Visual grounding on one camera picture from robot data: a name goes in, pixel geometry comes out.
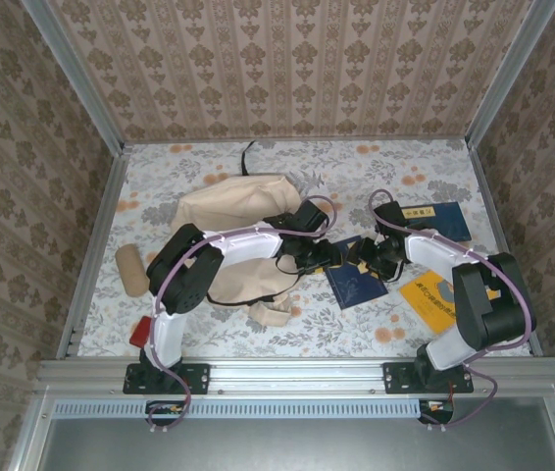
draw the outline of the white table surface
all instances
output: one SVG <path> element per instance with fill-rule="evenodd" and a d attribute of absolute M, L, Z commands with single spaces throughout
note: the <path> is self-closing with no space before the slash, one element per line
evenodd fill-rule
<path fill-rule="evenodd" d="M 145 267 L 171 237 L 169 222 L 184 194 L 240 175 L 240 153 L 249 142 L 137 145 L 96 282 L 79 356 L 136 355 L 128 343 L 149 294 L 125 294 L 116 250 L 135 243 Z M 247 153 L 254 173 L 282 173 L 300 191 L 323 194 L 339 208 L 330 241 L 374 235 L 366 209 L 372 191 L 389 189 L 402 206 L 458 201 L 477 250 L 494 253 L 495 238 L 465 142 L 454 140 L 260 141 Z M 291 293 L 293 317 L 281 328 L 262 327 L 242 309 L 200 304 L 189 315 L 184 356 L 197 357 L 395 357 L 414 356 L 434 333 L 399 292 L 424 270 L 410 265 L 389 294 L 341 311 L 325 275 L 308 276 Z M 527 346 L 504 355 L 527 356 Z"/>

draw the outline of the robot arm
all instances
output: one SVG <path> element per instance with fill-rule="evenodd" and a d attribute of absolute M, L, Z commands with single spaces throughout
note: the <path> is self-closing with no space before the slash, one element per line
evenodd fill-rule
<path fill-rule="evenodd" d="M 382 219 L 400 227 L 409 226 L 397 201 L 375 209 Z M 463 363 L 490 346 L 518 340 L 525 331 L 526 319 L 516 297 L 468 252 L 458 252 L 427 232 L 408 235 L 378 223 L 378 232 L 385 239 L 375 243 L 370 238 L 352 246 L 347 261 L 365 262 L 382 280 L 390 280 L 402 263 L 418 263 L 433 270 L 454 287 L 456 324 L 418 349 L 415 370 L 419 382 L 427 389 L 445 382 L 445 372 L 462 369 Z M 517 262 L 508 253 L 487 257 L 520 290 L 530 306 L 522 274 Z M 489 299 L 486 289 L 499 291 Z M 535 326 L 531 312 L 532 329 Z"/>
<path fill-rule="evenodd" d="M 283 213 L 266 218 L 250 228 L 234 232 L 201 232 L 192 224 L 182 226 L 147 268 L 149 290 L 154 295 L 154 303 L 165 278 L 184 253 L 206 238 L 222 237 L 199 249 L 192 265 L 182 265 L 166 286 L 160 306 L 160 310 L 166 310 L 166 314 L 163 312 L 152 320 L 155 326 L 154 339 L 151 341 L 162 364 L 169 368 L 180 361 L 186 323 L 184 314 L 206 297 L 219 270 L 247 260 L 282 255 L 293 256 L 301 274 L 340 265 L 340 250 L 327 240 L 281 235 L 273 231 L 313 233 L 327 221 L 328 216 L 314 203 L 304 201 L 294 214 Z M 145 348 L 144 353 L 150 363 L 156 365 L 151 348 Z"/>

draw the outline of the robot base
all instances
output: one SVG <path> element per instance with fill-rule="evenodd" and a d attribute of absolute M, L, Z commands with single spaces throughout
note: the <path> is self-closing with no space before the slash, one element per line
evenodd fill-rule
<path fill-rule="evenodd" d="M 420 379 L 417 367 L 413 361 L 383 363 L 384 389 L 387 394 L 413 393 L 450 393 L 450 385 L 454 393 L 473 393 L 474 383 L 472 375 L 462 366 L 450 368 L 431 375 L 424 383 Z"/>
<path fill-rule="evenodd" d="M 188 385 L 193 395 L 207 394 L 210 386 L 210 365 L 207 363 L 182 363 L 171 368 Z M 183 388 L 173 378 L 157 369 L 140 351 L 140 363 L 127 366 L 124 394 L 183 394 Z"/>

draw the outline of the book cover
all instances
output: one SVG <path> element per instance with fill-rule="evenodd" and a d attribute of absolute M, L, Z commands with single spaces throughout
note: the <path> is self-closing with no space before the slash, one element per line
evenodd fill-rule
<path fill-rule="evenodd" d="M 410 224 L 427 224 L 439 231 L 442 236 L 446 236 L 455 242 L 465 242 L 472 239 L 461 207 L 456 201 L 406 206 L 402 208 L 402 212 Z"/>
<path fill-rule="evenodd" d="M 454 288 L 435 272 L 426 272 L 399 289 L 411 307 L 435 334 L 440 334 L 456 323 Z M 487 290 L 489 299 L 497 291 Z"/>
<path fill-rule="evenodd" d="M 356 235 L 335 244 L 343 254 L 343 260 L 347 257 L 347 251 L 351 244 L 358 240 L 360 240 L 360 236 Z M 361 273 L 358 267 L 348 263 L 339 268 L 328 268 L 326 276 L 341 309 L 376 299 L 388 293 L 380 280 L 368 273 Z"/>

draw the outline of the beige fabric bag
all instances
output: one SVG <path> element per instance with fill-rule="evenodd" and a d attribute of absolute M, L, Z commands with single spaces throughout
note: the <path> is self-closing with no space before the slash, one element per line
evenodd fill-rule
<path fill-rule="evenodd" d="M 230 177 L 179 199 L 171 222 L 173 234 L 192 223 L 201 231 L 228 231 L 251 226 L 269 216 L 295 212 L 301 204 L 297 189 L 284 176 Z M 287 293 L 299 276 L 290 256 L 248 260 L 222 269 L 208 300 L 221 306 L 249 306 L 249 316 L 263 326 L 280 327 L 290 318 Z"/>

